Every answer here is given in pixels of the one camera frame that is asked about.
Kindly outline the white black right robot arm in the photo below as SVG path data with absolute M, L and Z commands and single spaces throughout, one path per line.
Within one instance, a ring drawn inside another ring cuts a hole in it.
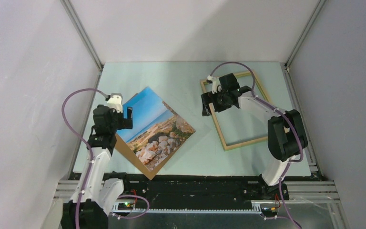
M 201 94 L 202 116 L 212 116 L 235 106 L 266 125 L 267 147 L 272 159 L 260 175 L 258 193 L 263 199 L 271 199 L 282 185 L 290 164 L 302 161 L 302 151 L 308 145 L 300 113 L 265 101 L 253 88 L 240 86 L 233 73 L 222 77 L 209 75 L 206 82 L 212 89 Z

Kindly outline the wooden picture frame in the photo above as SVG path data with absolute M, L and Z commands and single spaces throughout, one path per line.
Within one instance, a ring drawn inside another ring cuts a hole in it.
M 250 92 L 239 97 L 240 108 L 232 106 L 222 112 L 215 112 L 213 104 L 209 104 L 212 114 L 210 117 L 225 151 L 266 141 L 268 137 L 267 121 L 274 115 L 272 111 L 252 97 L 255 95 L 266 102 L 271 102 L 270 95 L 259 75 L 250 71 L 233 74 L 240 87 L 249 86 L 251 88 Z M 212 90 L 211 83 L 207 83 L 206 80 L 200 81 L 202 94 Z

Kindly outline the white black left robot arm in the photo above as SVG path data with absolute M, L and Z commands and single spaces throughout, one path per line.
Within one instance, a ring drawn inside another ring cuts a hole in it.
M 103 180 L 117 142 L 116 132 L 133 127 L 132 107 L 118 113 L 101 104 L 93 111 L 93 121 L 84 169 L 73 195 L 63 205 L 60 225 L 64 229 L 106 229 L 116 199 L 132 192 L 132 186 L 121 179 Z

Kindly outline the beach landscape photo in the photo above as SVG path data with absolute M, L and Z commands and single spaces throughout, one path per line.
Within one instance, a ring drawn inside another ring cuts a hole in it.
M 152 171 L 175 153 L 196 130 L 150 87 L 124 104 L 132 108 L 132 129 L 117 134 L 139 161 Z

